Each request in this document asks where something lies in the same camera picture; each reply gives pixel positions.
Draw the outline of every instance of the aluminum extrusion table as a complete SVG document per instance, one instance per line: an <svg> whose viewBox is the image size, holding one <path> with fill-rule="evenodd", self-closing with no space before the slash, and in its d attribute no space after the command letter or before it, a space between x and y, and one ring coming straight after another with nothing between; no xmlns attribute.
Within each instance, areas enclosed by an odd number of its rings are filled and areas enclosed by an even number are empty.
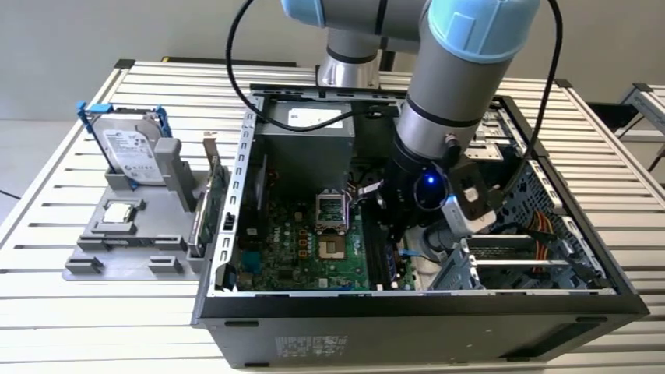
<svg viewBox="0 0 665 374"><path fill-rule="evenodd" d="M630 130L622 140L665 143L665 86L634 83L621 103L631 104L655 128L654 130Z"/></svg>
<svg viewBox="0 0 665 374"><path fill-rule="evenodd" d="M238 82L313 84L313 70L237 67ZM409 74L383 73L405 90ZM533 124L543 82L506 79ZM203 131L231 164L243 107L221 66L135 62L115 68L91 102L162 104L181 154L205 168ZM665 372L665 192L573 88L551 93L539 135L651 315L549 363L322 368L317 372ZM77 123L0 227L0 372L221 372L205 330L187 326L195 282L66 282L59 272L105 187L103 158Z"/></svg>

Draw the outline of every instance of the black cable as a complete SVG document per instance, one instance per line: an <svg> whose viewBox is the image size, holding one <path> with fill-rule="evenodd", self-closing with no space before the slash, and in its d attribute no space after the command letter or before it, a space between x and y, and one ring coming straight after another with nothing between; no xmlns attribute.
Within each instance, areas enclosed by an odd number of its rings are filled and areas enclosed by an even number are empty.
<svg viewBox="0 0 665 374"><path fill-rule="evenodd" d="M233 41L235 38L235 33L238 31L238 26L239 26L239 21L242 20L242 17L245 15L245 12L247 11L249 6L251 5L253 0L245 0L242 3L242 6L239 7L238 13L235 14L235 17L233 19L233 22L230 23L230 29L229 29L229 38L226 39L226 53L225 53L225 58L226 58L226 74L229 76L229 82L230 82L230 87L233 88L233 91L235 92L235 95L238 95L239 101L245 104L245 106L249 108L250 111L254 112L257 117L267 123L271 123L274 126L277 126L279 129L293 131L293 132L309 132L313 130L322 129L323 127L331 125L333 123L341 121L342 119L346 119L349 117L357 116L357 115L369 115L374 114L377 111L379 111L378 107L374 107L373 109L369 108L363 111L349 111L343 113L342 115L338 115L334 118L330 118L329 120L318 123L317 125L311 125L309 127L293 127L286 125L285 123L281 123L279 121L274 120L273 118L265 116L263 113L258 110L258 108L251 104L249 101L247 97L243 95L242 90L239 90L238 82L235 81L235 75L233 74L233 56L231 56L231 51L233 51Z"/></svg>
<svg viewBox="0 0 665 374"><path fill-rule="evenodd" d="M623 135L627 133L627 131L631 130L631 128L634 127L634 125L637 125L638 123L641 123L642 120L643 120L643 116L642 116L641 119L638 119L637 121L633 122L633 125L627 126L627 129L625 129L625 131L621 133L621 135L618 135L615 138L621 139L623 137Z"/></svg>
<svg viewBox="0 0 665 374"><path fill-rule="evenodd" d="M521 177L521 172L523 171L526 164L529 163L530 154L535 148L535 142L538 141L539 128L542 127L542 121L545 119L545 109L547 107L549 94L551 93L551 86L554 85L554 77L558 68L558 58L561 56L561 48L563 46L563 17L561 16L561 9L558 8L557 0L547 0L549 7L551 8L551 13L554 15L554 26L555 26L555 42L554 42L554 53L551 54L551 62L549 63L549 73L547 80L545 83L545 91L542 92L542 99L539 101L538 116L535 117L535 125L533 126L533 134L530 135L529 145L526 146L526 151L521 159L519 166L517 168L515 174L511 176L510 181L506 183L503 192L510 192L514 188L517 181Z"/></svg>
<svg viewBox="0 0 665 374"><path fill-rule="evenodd" d="M661 159L662 157L655 157L655 159L653 160L651 164L649 165L649 169L646 169L646 171L650 173L653 171L653 169L658 166L658 162L661 162Z"/></svg>
<svg viewBox="0 0 665 374"><path fill-rule="evenodd" d="M4 196L9 196L10 198L13 198L13 199L16 199L16 200L20 200L20 199L21 199L21 197L20 197L20 196L16 196L13 193L9 193L9 192L6 192L6 191L2 191L1 189L0 189L0 194L2 194Z"/></svg>

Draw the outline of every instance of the small chip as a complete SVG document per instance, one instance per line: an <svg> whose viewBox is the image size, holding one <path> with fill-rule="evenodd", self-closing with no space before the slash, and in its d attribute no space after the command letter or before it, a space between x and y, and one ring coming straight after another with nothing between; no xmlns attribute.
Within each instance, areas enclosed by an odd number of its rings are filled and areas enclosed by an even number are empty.
<svg viewBox="0 0 665 374"><path fill-rule="evenodd" d="M346 244L343 236L321 235L318 236L318 258L319 259L345 259Z"/></svg>
<svg viewBox="0 0 665 374"><path fill-rule="evenodd" d="M293 279L293 270L278 270L277 278L279 278L282 281Z"/></svg>
<svg viewBox="0 0 665 374"><path fill-rule="evenodd" d="M134 206L127 203L110 203L103 212L101 222L105 224L125 224L129 222Z"/></svg>

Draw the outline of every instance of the wire bundle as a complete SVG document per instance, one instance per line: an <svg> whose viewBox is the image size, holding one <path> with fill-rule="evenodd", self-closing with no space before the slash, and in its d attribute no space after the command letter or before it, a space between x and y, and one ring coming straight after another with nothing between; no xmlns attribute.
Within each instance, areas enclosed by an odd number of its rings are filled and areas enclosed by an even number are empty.
<svg viewBox="0 0 665 374"><path fill-rule="evenodd" d="M538 232L545 232L547 234L554 233L554 226L551 225L551 221L549 220L545 213L538 210L534 210L533 217L530 218L529 229ZM535 260L545 261L547 259L547 246L535 241ZM533 268L534 273L542 273L545 270L541 267Z"/></svg>

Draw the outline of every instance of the hard drive label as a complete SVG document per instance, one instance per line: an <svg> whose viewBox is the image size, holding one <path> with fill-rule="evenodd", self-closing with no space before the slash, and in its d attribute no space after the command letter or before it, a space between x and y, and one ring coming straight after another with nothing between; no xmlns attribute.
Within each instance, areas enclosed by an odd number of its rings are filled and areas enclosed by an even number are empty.
<svg viewBox="0 0 665 374"><path fill-rule="evenodd" d="M103 137L122 173L139 183L163 182L147 138L135 131L107 129Z"/></svg>

